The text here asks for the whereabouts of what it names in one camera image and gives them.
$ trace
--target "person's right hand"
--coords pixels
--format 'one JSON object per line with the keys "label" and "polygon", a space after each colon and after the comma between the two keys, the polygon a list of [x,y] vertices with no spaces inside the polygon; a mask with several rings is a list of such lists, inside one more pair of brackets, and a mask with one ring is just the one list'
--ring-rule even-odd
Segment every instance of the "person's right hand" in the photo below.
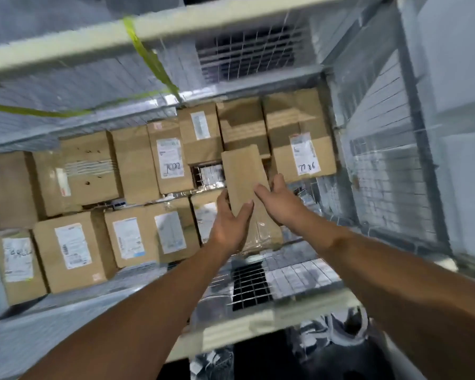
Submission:
{"label": "person's right hand", "polygon": [[271,192],[261,184],[255,185],[254,191],[273,220],[294,232],[296,220],[304,212],[309,212],[301,199],[289,191],[282,174],[277,174],[273,178]]}

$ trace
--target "cream-colored shelf beam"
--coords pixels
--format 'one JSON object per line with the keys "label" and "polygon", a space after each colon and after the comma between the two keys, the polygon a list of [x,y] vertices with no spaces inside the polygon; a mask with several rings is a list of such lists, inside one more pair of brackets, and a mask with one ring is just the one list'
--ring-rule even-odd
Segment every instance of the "cream-colored shelf beam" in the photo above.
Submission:
{"label": "cream-colored shelf beam", "polygon": [[182,334],[167,361],[193,357],[215,348],[251,339],[315,319],[338,310],[360,305],[347,288],[312,295],[287,304],[272,307],[236,319],[225,320],[202,330]]}
{"label": "cream-colored shelf beam", "polygon": [[[345,0],[217,0],[151,12],[134,18],[137,36],[145,41],[183,36],[208,29]],[[53,33],[0,45],[0,80],[63,67],[132,50],[122,21],[97,24],[75,31]]]}

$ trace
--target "person's left arm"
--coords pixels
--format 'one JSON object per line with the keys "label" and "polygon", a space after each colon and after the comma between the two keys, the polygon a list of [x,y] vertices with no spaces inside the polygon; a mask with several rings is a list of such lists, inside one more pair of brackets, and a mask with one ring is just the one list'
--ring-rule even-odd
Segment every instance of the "person's left arm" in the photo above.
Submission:
{"label": "person's left arm", "polygon": [[246,236],[253,203],[234,217],[224,191],[195,255],[74,332],[22,380],[155,379],[211,280]]}

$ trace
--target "large cardboard box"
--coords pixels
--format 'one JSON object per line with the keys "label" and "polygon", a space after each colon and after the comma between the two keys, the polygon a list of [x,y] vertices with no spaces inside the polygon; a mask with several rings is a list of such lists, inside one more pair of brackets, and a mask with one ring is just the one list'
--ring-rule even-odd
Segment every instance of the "large cardboard box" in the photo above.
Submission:
{"label": "large cardboard box", "polygon": [[160,193],[194,189],[177,119],[150,122],[148,133]]}
{"label": "large cardboard box", "polygon": [[178,120],[189,165],[222,160],[222,135],[215,103],[178,110]]}
{"label": "large cardboard box", "polygon": [[40,192],[48,217],[62,213],[79,212],[81,205],[72,203],[67,172],[60,150],[44,150],[33,153]]}
{"label": "large cardboard box", "polygon": [[105,213],[116,264],[120,268],[158,260],[158,241],[154,219],[146,207],[137,206]]}
{"label": "large cardboard box", "polygon": [[151,233],[158,243],[158,262],[183,260],[200,248],[190,202],[177,198],[145,206]]}
{"label": "large cardboard box", "polygon": [[148,128],[145,125],[123,128],[113,131],[112,137],[127,204],[158,200],[161,195]]}
{"label": "large cardboard box", "polygon": [[257,183],[269,188],[257,146],[223,152],[222,159],[232,213],[237,216],[243,204],[250,200],[254,202],[243,252],[280,248],[283,243],[282,230],[267,214],[264,204],[253,191]]}
{"label": "large cardboard box", "polygon": [[33,234],[52,293],[103,283],[117,272],[101,210],[41,221]]}
{"label": "large cardboard box", "polygon": [[32,153],[1,153],[0,230],[31,229],[45,216]]}
{"label": "large cardboard box", "polygon": [[220,196],[222,189],[206,191],[194,194],[190,197],[193,206],[193,213],[196,216],[197,229],[203,244],[208,242],[209,233],[215,223],[217,214],[216,199]]}
{"label": "large cardboard box", "polygon": [[108,131],[62,139],[60,143],[74,204],[89,205],[123,197]]}
{"label": "large cardboard box", "polygon": [[225,150],[255,144],[261,158],[270,158],[266,126],[258,97],[221,102],[217,104],[217,110]]}
{"label": "large cardboard box", "polygon": [[48,294],[29,230],[0,236],[0,275],[10,306]]}
{"label": "large cardboard box", "polygon": [[273,169],[285,182],[336,173],[330,125],[316,89],[263,99]]}

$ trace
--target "cardboard box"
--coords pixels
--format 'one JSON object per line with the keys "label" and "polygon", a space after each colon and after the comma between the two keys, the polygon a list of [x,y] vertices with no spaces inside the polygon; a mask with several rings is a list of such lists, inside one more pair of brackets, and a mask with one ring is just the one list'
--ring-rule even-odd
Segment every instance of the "cardboard box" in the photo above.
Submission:
{"label": "cardboard box", "polygon": [[215,103],[178,110],[178,120],[189,165],[221,161],[222,135]]}
{"label": "cardboard box", "polygon": [[271,157],[258,97],[225,101],[218,103],[216,107],[225,150],[240,149],[255,144],[263,159]]}
{"label": "cardboard box", "polygon": [[29,230],[0,236],[0,276],[10,306],[49,293]]}
{"label": "cardboard box", "polygon": [[222,159],[232,213],[237,216],[243,204],[250,200],[254,202],[243,252],[280,248],[283,243],[282,230],[267,214],[264,204],[253,191],[257,183],[269,188],[257,146],[223,152]]}
{"label": "cardboard box", "polygon": [[52,293],[103,283],[117,272],[101,210],[41,221],[33,234]]}
{"label": "cardboard box", "polygon": [[200,248],[190,202],[177,198],[145,206],[150,232],[158,243],[158,262],[183,260]]}
{"label": "cardboard box", "polygon": [[206,191],[194,194],[190,197],[193,206],[193,213],[196,216],[197,229],[203,244],[208,242],[209,233],[215,223],[217,214],[216,199],[220,196],[222,189]]}
{"label": "cardboard box", "polygon": [[72,196],[60,150],[44,150],[33,153],[40,192],[46,215],[82,211],[82,206],[72,203]]}
{"label": "cardboard box", "polygon": [[1,153],[0,230],[31,229],[45,217],[32,153]]}
{"label": "cardboard box", "polygon": [[121,184],[127,204],[158,200],[155,162],[149,143],[148,128],[128,127],[112,132]]}
{"label": "cardboard box", "polygon": [[116,264],[120,268],[158,260],[158,241],[153,232],[154,219],[146,207],[130,207],[105,213]]}
{"label": "cardboard box", "polygon": [[265,96],[263,107],[273,169],[285,182],[336,173],[328,116],[316,89]]}
{"label": "cardboard box", "polygon": [[177,119],[150,122],[148,133],[160,193],[194,189]]}
{"label": "cardboard box", "polygon": [[60,140],[74,204],[123,197],[112,135],[108,131]]}

